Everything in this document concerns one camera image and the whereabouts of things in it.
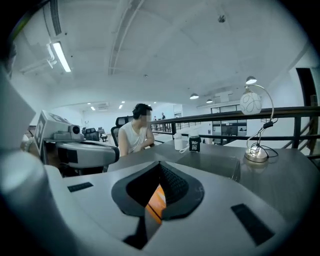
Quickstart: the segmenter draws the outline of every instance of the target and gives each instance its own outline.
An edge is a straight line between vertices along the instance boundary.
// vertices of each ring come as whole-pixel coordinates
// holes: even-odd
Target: metal railing
[[[167,131],[153,131],[156,134],[167,134],[173,135],[177,132],[177,124],[181,123],[197,123],[197,122],[210,122],[210,121],[229,121],[229,120],[252,120],[252,119],[269,119],[271,116],[272,109],[263,109],[258,114],[244,115],[241,111],[232,111],[224,113],[213,113],[213,114],[202,114],[185,116],[172,119],[157,120],[151,122],[151,125],[166,125],[170,130]],[[262,141],[290,141],[286,146],[292,144],[292,148],[297,149],[299,144],[304,140],[319,139],[320,134],[302,135],[308,127],[304,127],[301,130],[301,118],[302,117],[319,117],[320,107],[319,106],[305,106],[305,107],[277,107],[274,109],[274,118],[294,118],[294,129],[293,136],[263,136]],[[182,136],[188,136],[187,133],[182,133]],[[230,136],[230,135],[210,135],[210,134],[199,134],[201,138],[212,138],[212,139],[232,139],[232,140],[247,140],[249,136]]]

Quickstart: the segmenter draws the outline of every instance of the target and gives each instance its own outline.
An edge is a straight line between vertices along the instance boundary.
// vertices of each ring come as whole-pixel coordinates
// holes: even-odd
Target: desk
[[[240,162],[238,182],[275,208],[288,222],[302,218],[319,185],[320,174],[314,164],[297,149],[276,149],[279,156],[266,163],[254,163],[244,158],[244,147],[201,144],[200,153],[216,157],[235,157]],[[181,154],[169,141],[155,147],[120,157],[111,164],[108,172],[135,166],[149,161],[177,163],[187,154],[197,154],[188,150]]]

